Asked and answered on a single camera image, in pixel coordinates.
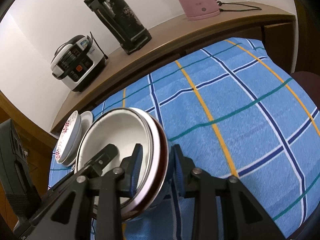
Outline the large floral rim plate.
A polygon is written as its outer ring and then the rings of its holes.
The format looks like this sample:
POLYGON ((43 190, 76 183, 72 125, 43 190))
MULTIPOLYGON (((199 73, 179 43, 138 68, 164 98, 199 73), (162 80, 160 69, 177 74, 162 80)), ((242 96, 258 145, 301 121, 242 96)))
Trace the large floral rim plate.
POLYGON ((81 118, 78 111, 74 111, 67 119, 56 145, 55 160, 61 164, 68 156, 80 130, 81 118))

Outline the white enamel bowl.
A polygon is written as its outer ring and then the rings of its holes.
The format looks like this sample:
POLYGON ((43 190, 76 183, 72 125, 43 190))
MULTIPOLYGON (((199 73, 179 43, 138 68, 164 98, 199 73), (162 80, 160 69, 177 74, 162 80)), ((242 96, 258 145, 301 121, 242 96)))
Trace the white enamel bowl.
POLYGON ((155 119, 145 111, 130 108, 115 108, 108 111, 88 129, 83 137, 76 158, 76 172, 105 146, 113 145, 117 149, 115 157, 103 168, 102 174, 115 167, 133 154, 137 144, 142 146, 142 157, 138 173, 133 182, 133 195, 120 199, 124 209, 129 212, 140 204, 152 205, 156 198, 155 186, 157 167, 160 161, 159 132, 155 119))

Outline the pink plastic bowl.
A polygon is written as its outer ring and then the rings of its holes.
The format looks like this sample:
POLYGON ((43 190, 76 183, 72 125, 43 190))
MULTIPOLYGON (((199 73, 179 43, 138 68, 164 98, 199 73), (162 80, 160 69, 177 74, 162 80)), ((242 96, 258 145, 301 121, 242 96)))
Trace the pink plastic bowl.
POLYGON ((149 154, 146 177, 143 180, 142 187, 137 191, 135 197, 121 207, 124 208, 124 213, 133 211, 144 197, 146 197, 156 178, 161 157, 164 158, 164 164, 161 164, 161 167, 166 170, 168 166, 167 157, 169 155, 167 136, 160 122, 141 109, 131 107, 129 110, 137 114, 148 125, 149 131, 151 132, 151 153, 149 154))

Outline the small red flower plate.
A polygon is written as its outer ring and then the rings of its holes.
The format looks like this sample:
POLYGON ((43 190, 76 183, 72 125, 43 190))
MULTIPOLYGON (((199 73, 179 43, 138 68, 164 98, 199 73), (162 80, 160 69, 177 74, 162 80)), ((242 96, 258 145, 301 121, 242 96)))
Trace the small red flower plate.
POLYGON ((76 153, 77 153, 78 147, 80 145, 80 141, 81 141, 81 136, 82 136, 82 127, 80 124, 80 130, 77 134, 75 142, 73 143, 73 147, 71 148, 67 158, 61 163, 62 165, 70 166, 75 162, 76 153))

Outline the stainless steel bowl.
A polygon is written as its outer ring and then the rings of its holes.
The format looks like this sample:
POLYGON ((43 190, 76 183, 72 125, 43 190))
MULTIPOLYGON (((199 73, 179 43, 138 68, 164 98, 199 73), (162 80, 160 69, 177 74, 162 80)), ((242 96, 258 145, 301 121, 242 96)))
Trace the stainless steel bowl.
POLYGON ((146 197, 133 209, 133 211, 124 213, 124 208, 121 208, 121 218, 123 222, 131 220, 139 220, 148 216, 153 210, 156 209, 164 198, 169 195, 173 172, 174 172, 174 156, 169 153, 167 157, 168 166, 164 170, 161 164, 164 164, 164 158, 161 157, 160 164, 157 170, 156 178, 152 187, 146 197))

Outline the wooden door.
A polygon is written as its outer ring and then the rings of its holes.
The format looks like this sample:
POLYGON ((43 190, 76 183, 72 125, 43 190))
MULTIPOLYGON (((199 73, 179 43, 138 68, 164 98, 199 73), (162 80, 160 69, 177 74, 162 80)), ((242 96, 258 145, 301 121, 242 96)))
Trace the wooden door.
POLYGON ((30 175, 42 196, 47 192, 52 150, 56 139, 30 121, 1 93, 1 122, 8 119, 13 120, 23 149, 28 153, 30 175))

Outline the plain white round plate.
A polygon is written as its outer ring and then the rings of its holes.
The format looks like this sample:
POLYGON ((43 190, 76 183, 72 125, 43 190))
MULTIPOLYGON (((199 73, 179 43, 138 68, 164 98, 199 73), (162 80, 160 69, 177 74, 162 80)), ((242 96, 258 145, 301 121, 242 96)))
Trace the plain white round plate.
POLYGON ((89 129, 89 127, 93 124, 93 114, 90 111, 85 111, 84 113, 79 114, 79 115, 80 115, 80 118, 81 118, 81 127, 82 127, 81 140, 82 140, 84 135, 85 135, 85 133, 89 129))

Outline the blue plaid tablecloth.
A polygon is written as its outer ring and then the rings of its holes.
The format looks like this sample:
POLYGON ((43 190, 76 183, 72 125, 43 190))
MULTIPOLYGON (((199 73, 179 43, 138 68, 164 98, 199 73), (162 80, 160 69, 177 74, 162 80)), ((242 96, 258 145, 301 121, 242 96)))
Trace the blue plaid tablecloth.
POLYGON ((92 110, 134 107, 212 176, 237 176, 284 237, 319 207, 319 107, 259 40, 233 37, 172 61, 92 110))

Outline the white black rice cooker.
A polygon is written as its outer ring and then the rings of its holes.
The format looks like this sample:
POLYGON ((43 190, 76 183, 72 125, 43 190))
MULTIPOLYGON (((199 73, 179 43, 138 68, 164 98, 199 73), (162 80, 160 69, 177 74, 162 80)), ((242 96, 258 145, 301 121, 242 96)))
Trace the white black rice cooker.
POLYGON ((107 60, 93 35, 76 35, 57 48, 50 68, 52 76, 71 91, 82 92, 106 67, 107 60))

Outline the dark red chair seat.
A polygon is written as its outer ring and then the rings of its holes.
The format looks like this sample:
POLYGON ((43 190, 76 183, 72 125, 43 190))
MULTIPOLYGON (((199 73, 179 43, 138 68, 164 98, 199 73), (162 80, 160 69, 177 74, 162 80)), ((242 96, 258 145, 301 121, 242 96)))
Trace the dark red chair seat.
POLYGON ((307 92, 315 105, 319 107, 320 77, 311 72, 295 72, 291 76, 307 92))

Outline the black thermos flask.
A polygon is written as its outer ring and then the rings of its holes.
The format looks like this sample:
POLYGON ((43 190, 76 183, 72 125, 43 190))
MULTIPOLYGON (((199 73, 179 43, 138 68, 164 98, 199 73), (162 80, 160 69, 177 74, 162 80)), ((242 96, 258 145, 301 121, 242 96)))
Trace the black thermos flask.
POLYGON ((140 50, 152 39, 125 0, 84 0, 84 3, 109 29, 128 55, 140 50))

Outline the brown wooden sideboard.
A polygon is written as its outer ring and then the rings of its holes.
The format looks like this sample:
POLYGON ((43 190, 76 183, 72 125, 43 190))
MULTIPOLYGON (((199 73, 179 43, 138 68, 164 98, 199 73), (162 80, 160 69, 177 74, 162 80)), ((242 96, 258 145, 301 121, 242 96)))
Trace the brown wooden sideboard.
POLYGON ((106 67, 83 91, 70 92, 50 131, 61 131, 74 110, 85 111, 115 91, 157 68, 197 50, 201 45, 223 40, 249 29, 278 23, 296 23, 293 13, 257 2, 236 2, 221 6, 219 15, 190 21, 180 15, 149 30, 152 39, 143 48, 127 55, 121 48, 109 55, 106 67))

